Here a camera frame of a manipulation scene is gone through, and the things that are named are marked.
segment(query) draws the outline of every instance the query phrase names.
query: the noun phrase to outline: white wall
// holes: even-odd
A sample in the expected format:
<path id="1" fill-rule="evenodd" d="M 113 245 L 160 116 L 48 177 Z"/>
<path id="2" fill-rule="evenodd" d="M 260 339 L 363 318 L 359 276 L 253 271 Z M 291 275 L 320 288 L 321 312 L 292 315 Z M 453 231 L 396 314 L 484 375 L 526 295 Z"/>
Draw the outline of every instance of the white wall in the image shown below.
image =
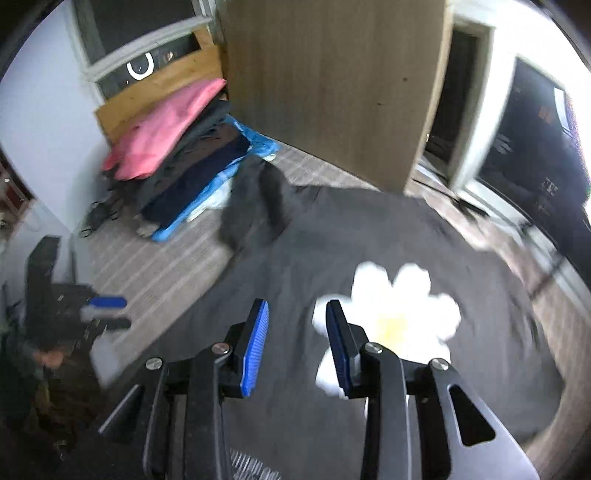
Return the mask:
<path id="1" fill-rule="evenodd" d="M 105 192 L 99 167 L 109 147 L 68 35 L 70 1 L 35 29 L 0 83 L 0 144 L 34 196 L 74 231 Z"/>
<path id="2" fill-rule="evenodd" d="M 591 166 L 591 72 L 560 29 L 517 0 L 451 0 L 451 4 L 455 17 L 493 29 L 482 104 L 459 167 L 451 172 L 452 189 L 458 191 L 473 179 L 486 158 L 505 109 L 516 57 L 564 86 L 571 96 L 583 152 Z"/>
<path id="3" fill-rule="evenodd" d="M 24 298 L 27 260 L 39 240 L 46 235 L 61 237 L 60 253 L 54 267 L 54 280 L 69 276 L 70 231 L 40 201 L 36 200 L 13 232 L 6 250 L 0 255 L 0 284 L 7 282 L 9 301 Z"/>

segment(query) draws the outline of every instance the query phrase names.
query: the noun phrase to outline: pink cloth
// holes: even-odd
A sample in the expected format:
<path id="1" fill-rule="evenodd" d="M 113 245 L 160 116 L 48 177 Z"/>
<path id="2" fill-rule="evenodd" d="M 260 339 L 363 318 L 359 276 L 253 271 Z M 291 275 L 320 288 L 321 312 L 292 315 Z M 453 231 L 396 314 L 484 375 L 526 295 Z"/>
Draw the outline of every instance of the pink cloth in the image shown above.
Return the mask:
<path id="1" fill-rule="evenodd" d="M 117 180 L 152 175 L 225 84 L 224 79 L 198 80 L 162 100 L 113 146 L 103 163 L 103 171 L 119 164 L 115 172 Z"/>

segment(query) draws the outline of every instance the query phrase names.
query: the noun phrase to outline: wooden wardrobe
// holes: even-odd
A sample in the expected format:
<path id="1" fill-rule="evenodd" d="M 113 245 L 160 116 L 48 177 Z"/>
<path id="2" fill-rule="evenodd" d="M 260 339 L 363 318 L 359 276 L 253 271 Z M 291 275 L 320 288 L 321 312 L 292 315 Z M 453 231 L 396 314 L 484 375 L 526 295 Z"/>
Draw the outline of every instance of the wooden wardrobe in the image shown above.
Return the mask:
<path id="1" fill-rule="evenodd" d="M 219 16 L 241 122 L 404 189 L 443 84 L 446 0 L 227 0 Z"/>

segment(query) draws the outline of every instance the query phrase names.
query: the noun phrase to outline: white flower pattern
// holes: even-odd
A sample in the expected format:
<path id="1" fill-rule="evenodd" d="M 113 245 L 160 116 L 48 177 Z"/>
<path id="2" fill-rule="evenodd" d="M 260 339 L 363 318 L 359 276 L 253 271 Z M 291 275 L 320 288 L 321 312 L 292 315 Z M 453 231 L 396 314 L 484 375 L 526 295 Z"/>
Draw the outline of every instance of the white flower pattern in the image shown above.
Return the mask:
<path id="1" fill-rule="evenodd" d="M 426 364 L 432 358 L 450 361 L 445 344 L 456 333 L 460 309 L 447 294 L 429 295 L 431 279 L 416 264 L 403 265 L 392 283 L 383 267 L 371 262 L 355 270 L 351 297 L 325 295 L 316 300 L 312 324 L 328 338 L 326 304 L 339 300 L 349 323 L 360 325 L 371 342 L 378 342 L 400 358 Z M 316 385 L 328 395 L 344 397 L 330 348 L 318 367 Z"/>

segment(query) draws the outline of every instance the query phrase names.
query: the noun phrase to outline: cable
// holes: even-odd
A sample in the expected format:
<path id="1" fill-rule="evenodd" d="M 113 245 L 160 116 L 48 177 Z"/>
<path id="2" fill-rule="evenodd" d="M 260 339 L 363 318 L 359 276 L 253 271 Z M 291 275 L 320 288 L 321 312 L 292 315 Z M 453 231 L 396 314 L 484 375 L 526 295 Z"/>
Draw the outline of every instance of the cable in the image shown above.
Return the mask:
<path id="1" fill-rule="evenodd" d="M 444 181 L 447 180 L 447 177 L 443 173 L 439 173 L 437 170 L 433 170 L 432 168 L 426 167 L 424 163 L 418 163 L 418 166 L 427 170 L 429 173 L 432 173 L 433 175 L 438 177 L 440 180 L 444 180 Z"/>
<path id="2" fill-rule="evenodd" d="M 460 210 L 463 211 L 464 208 L 460 206 L 460 202 L 463 202 L 463 206 L 467 209 L 469 209 L 472 213 L 477 213 L 479 214 L 480 212 L 482 212 L 484 215 L 480 215 L 481 217 L 485 218 L 486 220 L 490 221 L 491 223 L 494 223 L 496 225 L 501 225 L 501 226 L 510 226 L 513 227 L 517 230 L 521 230 L 521 227 L 519 225 L 519 220 L 511 220 L 509 218 L 507 218 L 506 216 L 504 216 L 501 212 L 497 211 L 496 209 L 494 209 L 492 206 L 490 206 L 488 203 L 486 203 L 484 200 L 482 200 L 478 195 L 475 195 L 474 193 L 470 192 L 470 195 L 473 196 L 476 200 L 478 200 L 481 204 L 485 205 L 486 207 L 490 208 L 490 210 L 492 210 L 493 212 L 495 212 L 499 218 L 501 219 L 501 221 L 499 222 L 496 218 L 491 217 L 487 212 L 485 212 L 484 210 L 477 208 L 476 206 L 471 205 L 469 202 L 462 200 L 461 198 L 449 194 L 447 192 L 444 192 L 438 188 L 435 188 L 433 185 L 429 185 L 428 183 L 425 183 L 421 180 L 417 180 L 417 179 L 412 179 L 412 181 L 418 183 L 419 185 L 423 185 L 424 187 L 427 187 L 428 189 L 434 190 L 437 193 L 440 193 L 441 195 L 449 198 L 454 205 L 456 205 L 456 207 Z"/>
<path id="3" fill-rule="evenodd" d="M 447 192 L 444 192 L 443 190 L 439 190 L 438 188 L 435 188 L 433 185 L 429 185 L 428 183 L 425 183 L 425 182 L 423 182 L 423 181 L 421 181 L 421 180 L 417 180 L 417 179 L 413 179 L 413 178 L 411 178 L 411 180 L 412 180 L 413 182 L 416 182 L 416 183 L 418 183 L 419 185 L 423 185 L 424 187 L 427 187 L 428 189 L 434 190 L 435 192 L 437 192 L 437 193 L 440 193 L 440 194 L 442 194 L 443 196 L 446 196 L 446 197 L 447 197 L 447 198 L 449 198 L 450 200 L 457 201 L 457 197 L 456 197 L 455 195 L 450 195 L 449 193 L 447 193 Z"/>
<path id="4" fill-rule="evenodd" d="M 122 197 L 115 196 L 115 199 L 110 198 L 104 202 L 93 202 L 90 206 L 90 212 L 86 215 L 84 225 L 86 226 L 80 230 L 79 235 L 82 238 L 87 238 L 96 232 L 107 219 L 117 220 L 124 205 Z"/>

